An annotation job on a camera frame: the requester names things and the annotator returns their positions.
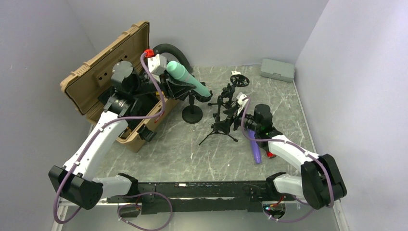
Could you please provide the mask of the purple microphone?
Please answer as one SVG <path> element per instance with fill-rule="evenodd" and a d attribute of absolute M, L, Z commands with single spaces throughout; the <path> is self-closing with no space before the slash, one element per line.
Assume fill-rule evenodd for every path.
<path fill-rule="evenodd" d="M 253 153 L 253 157 L 254 157 L 254 161 L 256 164 L 261 164 L 262 160 L 261 160 L 261 153 L 259 150 L 259 147 L 257 145 L 257 143 L 254 141 L 255 139 L 255 132 L 252 130 L 248 130 L 248 137 L 250 138 L 250 144 L 251 144 L 251 148 L 252 148 L 252 153 Z"/>

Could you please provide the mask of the mint green microphone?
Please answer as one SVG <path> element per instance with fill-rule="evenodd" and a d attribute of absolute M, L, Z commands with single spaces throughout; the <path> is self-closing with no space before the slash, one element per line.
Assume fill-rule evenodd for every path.
<path fill-rule="evenodd" d="M 166 71 L 175 79 L 195 86 L 194 91 L 200 96 L 208 98 L 211 96 L 210 90 L 193 77 L 187 69 L 176 61 L 170 61 L 166 66 Z"/>

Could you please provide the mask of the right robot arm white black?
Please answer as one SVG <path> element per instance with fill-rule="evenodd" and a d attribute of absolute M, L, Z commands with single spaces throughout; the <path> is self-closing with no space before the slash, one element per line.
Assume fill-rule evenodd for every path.
<path fill-rule="evenodd" d="M 266 179 L 265 193 L 271 200 L 290 194 L 305 201 L 313 208 L 332 206 L 334 201 L 347 195 L 347 189 L 334 157 L 319 155 L 290 141 L 273 125 L 273 115 L 266 104 L 255 106 L 254 113 L 247 114 L 244 107 L 233 106 L 224 111 L 227 117 L 213 125 L 227 133 L 231 129 L 244 128 L 255 134 L 251 139 L 259 148 L 282 158 L 299 172 L 292 176 L 279 172 Z"/>

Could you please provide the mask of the white pvc elbow fitting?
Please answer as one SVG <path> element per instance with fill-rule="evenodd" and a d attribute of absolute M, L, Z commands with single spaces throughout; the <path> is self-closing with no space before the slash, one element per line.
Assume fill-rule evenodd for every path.
<path fill-rule="evenodd" d="M 233 75 L 240 75 L 241 73 L 240 72 L 238 72 L 238 71 L 232 71 L 231 72 L 231 75 L 233 76 Z"/>

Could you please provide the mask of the black round base mic stand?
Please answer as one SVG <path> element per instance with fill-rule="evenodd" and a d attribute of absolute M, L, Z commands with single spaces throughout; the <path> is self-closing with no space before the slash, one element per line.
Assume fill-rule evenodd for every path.
<path fill-rule="evenodd" d="M 196 124 L 201 121 L 203 118 L 203 111 L 202 109 L 195 105 L 195 100 L 199 102 L 205 103 L 210 101 L 212 98 L 212 92 L 210 92 L 210 96 L 204 97 L 195 91 L 189 92 L 189 105 L 186 106 L 182 111 L 182 119 L 189 124 Z"/>

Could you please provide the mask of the black tripod stand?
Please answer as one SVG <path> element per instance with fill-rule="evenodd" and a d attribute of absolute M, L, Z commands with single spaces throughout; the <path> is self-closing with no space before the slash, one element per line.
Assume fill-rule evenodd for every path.
<path fill-rule="evenodd" d="M 233 119 L 233 114 L 227 114 L 226 119 L 220 120 L 220 115 L 221 115 L 221 107 L 222 105 L 218 105 L 217 107 L 217 112 L 213 114 L 213 117 L 215 119 L 215 122 L 211 125 L 212 131 L 199 143 L 201 145 L 209 136 L 211 135 L 226 135 L 233 139 L 235 142 L 238 142 L 238 139 L 232 137 L 230 135 L 230 127 L 232 123 L 234 122 Z"/>

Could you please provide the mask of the red glitter microphone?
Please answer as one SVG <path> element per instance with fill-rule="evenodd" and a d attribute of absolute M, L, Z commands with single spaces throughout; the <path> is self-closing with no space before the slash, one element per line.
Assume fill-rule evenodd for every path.
<path fill-rule="evenodd" d="M 267 157 L 268 157 L 268 158 L 275 158 L 276 155 L 273 154 L 273 153 L 271 153 L 271 152 L 267 152 Z"/>

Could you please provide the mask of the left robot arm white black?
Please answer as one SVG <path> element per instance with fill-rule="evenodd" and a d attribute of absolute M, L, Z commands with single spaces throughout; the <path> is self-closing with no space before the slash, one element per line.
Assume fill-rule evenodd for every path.
<path fill-rule="evenodd" d="M 96 178 L 95 168 L 125 129 L 128 120 L 140 117 L 119 117 L 106 111 L 79 150 L 63 167 L 53 166 L 49 177 L 56 190 L 53 209 L 57 210 L 60 198 L 86 210 L 92 209 L 105 197 L 120 196 L 126 202 L 134 201 L 140 194 L 139 182 L 127 174 L 109 178 Z"/>

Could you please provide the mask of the black tripod stand shock mount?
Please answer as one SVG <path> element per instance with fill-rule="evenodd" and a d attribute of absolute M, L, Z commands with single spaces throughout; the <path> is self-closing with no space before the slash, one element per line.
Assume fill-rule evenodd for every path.
<path fill-rule="evenodd" d="M 216 103 L 208 103 L 208 106 L 212 105 L 222 105 L 224 108 L 229 109 L 232 107 L 233 100 L 232 97 L 235 93 L 235 88 L 247 87 L 250 83 L 249 78 L 240 74 L 240 75 L 230 75 L 230 83 L 222 89 L 221 94 L 217 98 Z"/>

